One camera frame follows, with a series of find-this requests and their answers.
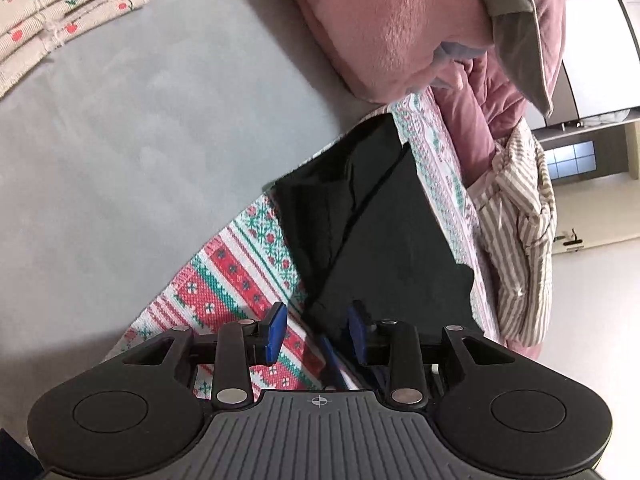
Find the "black pants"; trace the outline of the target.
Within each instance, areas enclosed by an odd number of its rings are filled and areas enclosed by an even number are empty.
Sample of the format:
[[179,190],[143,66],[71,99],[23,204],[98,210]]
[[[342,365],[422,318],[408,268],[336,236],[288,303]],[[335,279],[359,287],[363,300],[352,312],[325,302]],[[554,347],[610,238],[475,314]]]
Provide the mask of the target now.
[[359,365],[366,338],[350,336],[350,307],[406,322],[431,342],[447,325],[477,326],[474,272],[454,258],[391,114],[277,180],[272,196],[306,294],[303,319],[366,385],[387,386],[390,350]]

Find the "patterned knit-print bedsheet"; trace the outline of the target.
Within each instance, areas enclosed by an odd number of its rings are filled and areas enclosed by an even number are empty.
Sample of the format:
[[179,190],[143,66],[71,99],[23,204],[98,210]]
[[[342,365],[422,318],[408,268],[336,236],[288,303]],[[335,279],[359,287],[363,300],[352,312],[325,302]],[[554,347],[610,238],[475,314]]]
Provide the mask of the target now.
[[[425,90],[392,105],[398,136],[410,144],[416,173],[452,254],[475,274],[472,315],[489,339],[502,337],[496,318],[491,265],[480,244],[472,200],[461,181],[460,162],[433,92]],[[188,326],[212,334],[221,324],[258,318],[276,301],[288,304],[288,331],[278,362],[250,372],[254,392],[314,390],[321,386],[322,354],[300,319],[305,294],[286,246],[277,207],[267,193],[211,238],[139,314],[110,358],[163,333]]]

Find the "beige striped duvet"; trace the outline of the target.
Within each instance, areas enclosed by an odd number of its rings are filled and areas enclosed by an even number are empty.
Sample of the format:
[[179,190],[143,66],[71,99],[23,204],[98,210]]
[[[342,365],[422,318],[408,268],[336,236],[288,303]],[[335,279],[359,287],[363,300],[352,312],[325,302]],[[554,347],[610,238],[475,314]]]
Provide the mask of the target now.
[[551,318],[558,211],[544,150],[525,120],[496,142],[490,167],[470,195],[498,276],[501,337],[518,350],[537,348]]

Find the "dark pink quilt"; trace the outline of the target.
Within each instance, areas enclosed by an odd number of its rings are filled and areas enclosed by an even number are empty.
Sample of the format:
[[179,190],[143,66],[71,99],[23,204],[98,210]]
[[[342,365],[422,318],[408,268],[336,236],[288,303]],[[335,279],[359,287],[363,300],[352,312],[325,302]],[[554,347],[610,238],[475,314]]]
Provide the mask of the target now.
[[491,168],[496,141],[524,117],[526,99],[510,81],[494,50],[448,66],[450,84],[432,89],[456,150],[462,181],[473,184]]

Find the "pink fleece blanket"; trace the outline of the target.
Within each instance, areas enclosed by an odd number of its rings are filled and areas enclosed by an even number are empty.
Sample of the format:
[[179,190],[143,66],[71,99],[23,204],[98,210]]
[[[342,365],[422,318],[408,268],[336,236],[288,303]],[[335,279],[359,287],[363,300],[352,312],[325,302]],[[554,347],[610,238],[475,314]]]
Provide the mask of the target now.
[[565,0],[296,0],[349,89],[378,104],[430,84],[458,88],[454,61],[495,53],[544,116],[562,61]]

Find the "cherry print folded cloth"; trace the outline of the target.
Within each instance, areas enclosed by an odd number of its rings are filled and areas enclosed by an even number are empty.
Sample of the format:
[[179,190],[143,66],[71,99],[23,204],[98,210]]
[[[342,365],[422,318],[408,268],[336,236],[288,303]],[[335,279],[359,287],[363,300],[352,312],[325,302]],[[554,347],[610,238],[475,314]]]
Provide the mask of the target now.
[[50,53],[149,0],[1,0],[1,92]]

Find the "grey window frame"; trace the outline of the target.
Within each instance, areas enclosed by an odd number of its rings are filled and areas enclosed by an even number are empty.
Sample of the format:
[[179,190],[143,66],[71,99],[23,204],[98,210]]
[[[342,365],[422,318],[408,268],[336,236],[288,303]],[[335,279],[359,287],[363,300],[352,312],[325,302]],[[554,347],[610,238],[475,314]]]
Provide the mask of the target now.
[[552,180],[572,178],[597,170],[596,149],[592,141],[552,148],[544,152]]

